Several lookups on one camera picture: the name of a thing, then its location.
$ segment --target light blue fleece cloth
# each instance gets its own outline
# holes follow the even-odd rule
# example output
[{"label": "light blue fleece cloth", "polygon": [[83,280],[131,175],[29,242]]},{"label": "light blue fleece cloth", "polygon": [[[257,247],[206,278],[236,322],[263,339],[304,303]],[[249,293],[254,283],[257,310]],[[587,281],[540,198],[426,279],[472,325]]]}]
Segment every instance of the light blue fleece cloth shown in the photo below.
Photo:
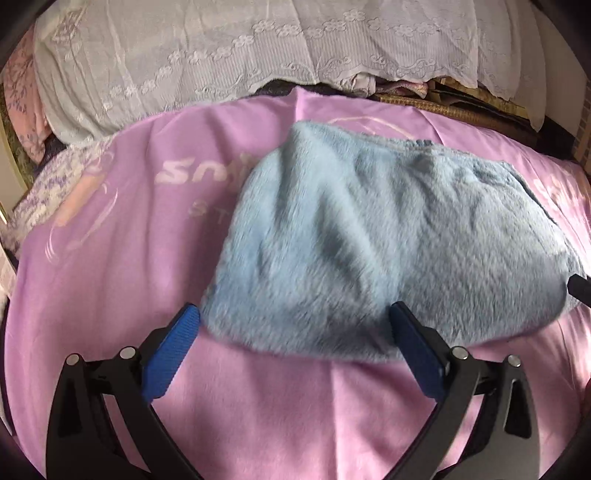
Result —
[{"label": "light blue fleece cloth", "polygon": [[583,265],[507,163],[296,123],[250,175],[202,304],[212,334],[258,351],[399,357],[404,301],[449,345],[549,324]]}]

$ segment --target pink floral fabric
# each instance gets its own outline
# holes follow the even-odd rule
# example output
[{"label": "pink floral fabric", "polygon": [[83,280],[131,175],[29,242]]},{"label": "pink floral fabric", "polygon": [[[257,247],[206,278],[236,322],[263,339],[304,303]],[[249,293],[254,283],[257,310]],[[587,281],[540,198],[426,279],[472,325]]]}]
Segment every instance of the pink floral fabric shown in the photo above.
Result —
[{"label": "pink floral fabric", "polygon": [[18,43],[4,71],[4,96],[8,116],[23,148],[36,163],[45,153],[51,129],[37,89],[33,66],[34,26]]}]

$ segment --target bedding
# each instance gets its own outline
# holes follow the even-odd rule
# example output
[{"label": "bedding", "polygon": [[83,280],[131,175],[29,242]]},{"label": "bedding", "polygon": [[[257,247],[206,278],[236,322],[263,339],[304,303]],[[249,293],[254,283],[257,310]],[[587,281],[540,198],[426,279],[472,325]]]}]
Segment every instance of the bedding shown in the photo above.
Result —
[{"label": "bedding", "polygon": [[294,124],[242,190],[201,302],[260,352],[384,362],[403,301],[448,345],[538,329],[579,302],[581,262],[507,163]]},{"label": "bedding", "polygon": [[34,162],[41,163],[51,134],[43,111],[33,65],[34,26],[18,43],[4,71],[8,115],[18,140]]},{"label": "bedding", "polygon": [[47,118],[66,144],[151,114],[248,96],[272,79],[370,95],[449,75],[516,97],[539,129],[544,57],[527,0],[362,3],[59,0],[35,29]]},{"label": "bedding", "polygon": [[[80,180],[56,183],[55,195],[70,195],[61,206],[45,205],[21,246],[5,376],[20,445],[37,468],[44,471],[47,420],[64,358],[74,351],[87,360],[112,356],[167,324],[185,301],[197,303],[248,172],[305,119],[508,161],[588,270],[591,204],[580,167],[495,132],[411,107],[299,88],[284,98],[163,113],[77,157],[80,170],[86,166]],[[579,424],[590,339],[591,314],[580,306],[544,329],[473,349],[480,358],[522,359],[538,415],[541,472]],[[443,466],[459,457],[476,407]],[[433,403],[403,362],[278,357],[204,331],[154,408],[205,478],[295,480],[382,478]],[[141,466],[113,403],[109,410],[126,453]]]}]

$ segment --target pillow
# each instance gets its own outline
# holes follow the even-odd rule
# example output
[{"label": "pillow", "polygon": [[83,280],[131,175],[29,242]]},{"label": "pillow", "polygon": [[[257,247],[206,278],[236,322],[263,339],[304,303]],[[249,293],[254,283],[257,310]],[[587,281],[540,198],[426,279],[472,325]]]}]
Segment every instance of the pillow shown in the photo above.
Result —
[{"label": "pillow", "polygon": [[8,116],[29,157],[40,163],[44,141],[51,129],[47,123],[33,64],[34,26],[18,43],[4,70],[4,96]]}]

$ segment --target woven mat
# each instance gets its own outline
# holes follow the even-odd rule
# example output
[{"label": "woven mat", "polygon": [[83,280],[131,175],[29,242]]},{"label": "woven mat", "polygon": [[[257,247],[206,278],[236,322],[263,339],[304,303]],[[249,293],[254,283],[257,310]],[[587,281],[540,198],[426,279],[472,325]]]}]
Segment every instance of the woven mat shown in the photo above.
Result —
[{"label": "woven mat", "polygon": [[453,118],[454,120],[460,120],[469,125],[473,125],[474,127],[489,128],[531,148],[535,148],[537,142],[537,135],[533,129],[528,131],[516,122],[497,118],[493,115],[463,110],[454,106],[443,106],[429,102],[428,100],[401,97],[386,93],[377,93],[372,98],[375,98],[380,102],[413,106],[426,112],[438,113],[439,115]]}]

